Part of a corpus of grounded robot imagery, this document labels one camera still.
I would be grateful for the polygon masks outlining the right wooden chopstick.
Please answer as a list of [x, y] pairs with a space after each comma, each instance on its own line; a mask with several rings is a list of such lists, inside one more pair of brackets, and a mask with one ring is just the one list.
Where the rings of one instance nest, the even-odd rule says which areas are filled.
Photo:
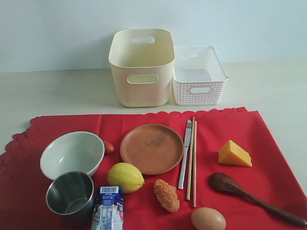
[[193, 207], [196, 207], [197, 194], [197, 121], [194, 121], [194, 140], [193, 140]]

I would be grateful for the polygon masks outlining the blue white milk carton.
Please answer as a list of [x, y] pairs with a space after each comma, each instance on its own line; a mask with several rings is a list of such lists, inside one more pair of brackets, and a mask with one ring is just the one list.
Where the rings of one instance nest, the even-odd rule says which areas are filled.
[[98, 187], [94, 200], [92, 230], [123, 229], [123, 196], [120, 186]]

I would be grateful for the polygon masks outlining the red cloth placemat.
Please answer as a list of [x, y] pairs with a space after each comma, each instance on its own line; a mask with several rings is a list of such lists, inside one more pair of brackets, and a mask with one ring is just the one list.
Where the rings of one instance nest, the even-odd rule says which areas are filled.
[[[0, 157], [0, 227], [3, 230], [68, 230], [46, 205], [51, 181], [40, 170], [45, 147], [74, 131], [87, 131], [112, 143], [116, 150], [104, 157], [93, 177], [95, 186], [107, 185], [107, 172], [121, 161], [119, 146], [131, 129], [162, 124], [181, 137], [186, 121], [197, 121], [197, 205], [212, 207], [226, 219], [229, 230], [293, 230], [295, 227], [250, 201], [212, 190], [208, 177], [221, 172], [246, 191], [288, 212], [307, 216], [307, 198], [257, 111], [244, 107], [191, 112], [158, 112], [145, 115], [41, 116], [13, 139]], [[232, 140], [251, 156], [252, 167], [218, 163], [218, 151]]]

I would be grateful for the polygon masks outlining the wooden chopstick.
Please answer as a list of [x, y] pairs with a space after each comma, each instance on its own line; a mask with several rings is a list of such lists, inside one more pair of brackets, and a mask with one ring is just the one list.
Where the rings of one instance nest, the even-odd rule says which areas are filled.
[[194, 126], [195, 126], [195, 117], [193, 117], [192, 119], [192, 130], [191, 130], [191, 138], [190, 138], [190, 146], [189, 146], [189, 168], [188, 168], [188, 182], [187, 182], [187, 195], [186, 195], [187, 201], [190, 201], [190, 193], [191, 193]]
[[193, 207], [196, 207], [197, 194], [197, 121], [194, 121], [194, 140], [193, 140]]

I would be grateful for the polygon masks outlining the orange cheese wedge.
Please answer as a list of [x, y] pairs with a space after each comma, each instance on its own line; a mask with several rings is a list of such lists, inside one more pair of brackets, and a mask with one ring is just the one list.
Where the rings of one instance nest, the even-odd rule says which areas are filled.
[[252, 167], [250, 154], [232, 140], [228, 140], [218, 151], [218, 163]]

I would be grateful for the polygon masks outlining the silver table knife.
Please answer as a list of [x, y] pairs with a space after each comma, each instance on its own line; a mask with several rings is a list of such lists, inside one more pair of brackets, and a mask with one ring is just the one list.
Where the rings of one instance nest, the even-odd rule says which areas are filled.
[[185, 129], [185, 136], [184, 136], [184, 154], [182, 157], [182, 164], [180, 170], [180, 176], [178, 181], [178, 189], [183, 190], [184, 188], [184, 181], [185, 181], [185, 172], [186, 172], [186, 165], [187, 165], [187, 155], [190, 145], [192, 133], [192, 121], [190, 119], [187, 120], [186, 129]]

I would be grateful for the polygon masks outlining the dark wooden spoon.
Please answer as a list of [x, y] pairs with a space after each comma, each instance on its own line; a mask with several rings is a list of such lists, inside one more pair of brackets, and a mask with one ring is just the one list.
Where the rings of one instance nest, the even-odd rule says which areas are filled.
[[307, 220], [295, 215], [293, 213], [287, 212], [281, 208], [278, 208], [274, 205], [268, 204], [253, 195], [246, 192], [242, 187], [240, 187], [236, 181], [234, 181], [230, 176], [224, 173], [213, 173], [209, 176], [209, 185], [212, 189], [220, 193], [232, 194], [234, 196], [243, 196], [246, 197], [253, 202], [255, 202], [258, 206], [265, 209], [266, 211], [273, 213], [280, 217], [283, 220], [286, 220], [296, 226], [306, 227]]

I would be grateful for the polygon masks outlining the white lattice plastic basket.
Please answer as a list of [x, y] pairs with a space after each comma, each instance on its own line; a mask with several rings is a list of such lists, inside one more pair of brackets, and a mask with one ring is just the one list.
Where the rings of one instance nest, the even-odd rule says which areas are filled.
[[218, 104], [228, 75], [212, 46], [175, 47], [173, 90], [178, 105]]

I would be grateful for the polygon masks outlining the small red strawberry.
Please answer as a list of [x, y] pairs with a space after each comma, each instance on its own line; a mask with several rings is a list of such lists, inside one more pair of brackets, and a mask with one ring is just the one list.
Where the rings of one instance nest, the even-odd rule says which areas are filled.
[[115, 150], [114, 146], [106, 140], [103, 140], [103, 143], [104, 143], [104, 146], [105, 146], [105, 154], [106, 155], [112, 154]]

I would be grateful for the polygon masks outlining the left wooden chopstick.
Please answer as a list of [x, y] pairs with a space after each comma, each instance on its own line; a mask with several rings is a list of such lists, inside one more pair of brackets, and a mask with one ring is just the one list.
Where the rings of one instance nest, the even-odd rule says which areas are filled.
[[186, 195], [187, 201], [190, 201], [190, 193], [191, 193], [194, 126], [195, 126], [195, 117], [193, 117], [192, 119], [192, 130], [191, 130], [191, 138], [190, 138], [190, 146], [189, 146], [189, 168], [188, 168], [188, 182], [187, 182], [187, 195]]

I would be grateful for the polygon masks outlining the brown round plate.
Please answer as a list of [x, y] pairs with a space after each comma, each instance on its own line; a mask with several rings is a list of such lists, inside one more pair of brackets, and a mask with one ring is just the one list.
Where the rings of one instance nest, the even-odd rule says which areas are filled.
[[158, 175], [179, 164], [184, 143], [180, 135], [168, 126], [145, 124], [124, 136], [119, 151], [122, 160], [137, 167], [142, 174]]

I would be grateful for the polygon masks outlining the yellow lemon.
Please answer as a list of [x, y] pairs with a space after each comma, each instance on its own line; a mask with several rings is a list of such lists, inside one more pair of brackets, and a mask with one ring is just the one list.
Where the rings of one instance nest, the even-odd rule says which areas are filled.
[[140, 170], [129, 163], [117, 163], [108, 171], [107, 181], [111, 186], [121, 186], [125, 194], [139, 190], [144, 184]]

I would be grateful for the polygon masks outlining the brown egg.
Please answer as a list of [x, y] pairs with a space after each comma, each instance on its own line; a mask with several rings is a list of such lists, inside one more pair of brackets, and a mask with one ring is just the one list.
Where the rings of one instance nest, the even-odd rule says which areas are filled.
[[210, 207], [200, 207], [191, 214], [191, 222], [197, 230], [225, 230], [223, 215]]

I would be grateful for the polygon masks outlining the cream plastic bin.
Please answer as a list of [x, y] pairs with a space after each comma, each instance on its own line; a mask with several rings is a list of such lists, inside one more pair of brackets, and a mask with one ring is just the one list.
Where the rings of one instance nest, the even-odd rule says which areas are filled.
[[119, 102], [127, 107], [168, 102], [175, 52], [164, 29], [125, 29], [114, 34], [108, 57]]

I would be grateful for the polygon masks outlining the grey ceramic bowl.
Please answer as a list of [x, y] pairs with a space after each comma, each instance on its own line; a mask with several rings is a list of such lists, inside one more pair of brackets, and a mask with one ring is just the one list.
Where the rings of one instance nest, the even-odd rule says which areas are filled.
[[101, 138], [86, 131], [70, 132], [52, 141], [40, 158], [40, 169], [49, 179], [72, 171], [92, 177], [105, 155]]

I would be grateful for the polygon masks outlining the stainless steel cup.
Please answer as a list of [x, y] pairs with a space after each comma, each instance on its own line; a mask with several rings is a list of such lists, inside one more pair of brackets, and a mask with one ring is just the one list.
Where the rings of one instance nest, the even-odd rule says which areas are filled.
[[94, 203], [92, 178], [78, 171], [57, 177], [46, 193], [49, 210], [73, 227], [83, 227], [91, 219]]

